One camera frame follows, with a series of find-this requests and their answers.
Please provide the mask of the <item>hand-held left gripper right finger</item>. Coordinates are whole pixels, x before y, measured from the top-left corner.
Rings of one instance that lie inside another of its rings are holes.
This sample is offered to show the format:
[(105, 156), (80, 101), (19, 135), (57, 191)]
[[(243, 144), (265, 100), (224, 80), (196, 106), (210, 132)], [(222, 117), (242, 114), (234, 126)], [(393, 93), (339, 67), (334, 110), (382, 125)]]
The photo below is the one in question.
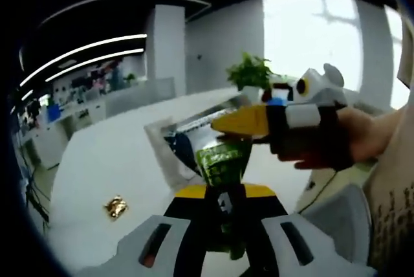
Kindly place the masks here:
[(304, 211), (286, 213), (268, 188), (232, 189), (232, 259), (250, 276), (368, 276), (369, 209), (350, 184)]

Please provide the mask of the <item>person's right hand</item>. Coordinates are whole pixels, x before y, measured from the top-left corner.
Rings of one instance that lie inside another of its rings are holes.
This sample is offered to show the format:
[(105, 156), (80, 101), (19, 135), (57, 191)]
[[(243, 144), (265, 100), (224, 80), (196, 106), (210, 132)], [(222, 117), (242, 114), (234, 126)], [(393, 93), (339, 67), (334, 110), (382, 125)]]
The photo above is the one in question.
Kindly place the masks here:
[[(400, 119), (400, 111), (372, 117), (353, 107), (337, 111), (340, 129), (348, 138), (348, 159), (351, 164), (364, 162), (383, 154)], [(332, 160), (322, 150), (321, 143), (299, 153), (278, 155), (281, 161), (294, 161), (299, 170), (331, 168)]]

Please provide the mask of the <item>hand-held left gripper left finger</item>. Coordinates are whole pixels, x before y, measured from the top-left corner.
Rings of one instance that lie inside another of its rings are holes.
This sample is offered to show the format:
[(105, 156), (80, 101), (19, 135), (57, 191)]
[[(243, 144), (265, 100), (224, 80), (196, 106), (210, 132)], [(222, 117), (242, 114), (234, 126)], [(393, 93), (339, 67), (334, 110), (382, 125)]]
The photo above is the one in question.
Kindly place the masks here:
[(124, 236), (113, 257), (78, 276), (200, 276), (223, 207), (218, 190), (185, 187), (162, 215), (150, 216)]

